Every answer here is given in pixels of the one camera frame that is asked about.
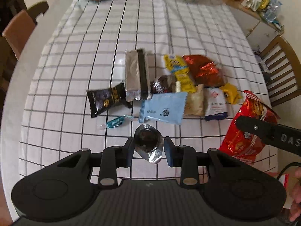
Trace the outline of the person right hand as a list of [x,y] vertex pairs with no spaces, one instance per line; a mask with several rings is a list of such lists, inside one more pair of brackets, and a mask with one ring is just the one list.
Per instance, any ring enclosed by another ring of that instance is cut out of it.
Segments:
[[300,167],[295,170],[295,177],[299,179],[299,181],[294,185],[293,190],[291,192],[291,197],[293,198],[293,203],[290,208],[290,216],[289,221],[294,222],[301,213],[300,201],[301,201],[301,186],[300,186]]

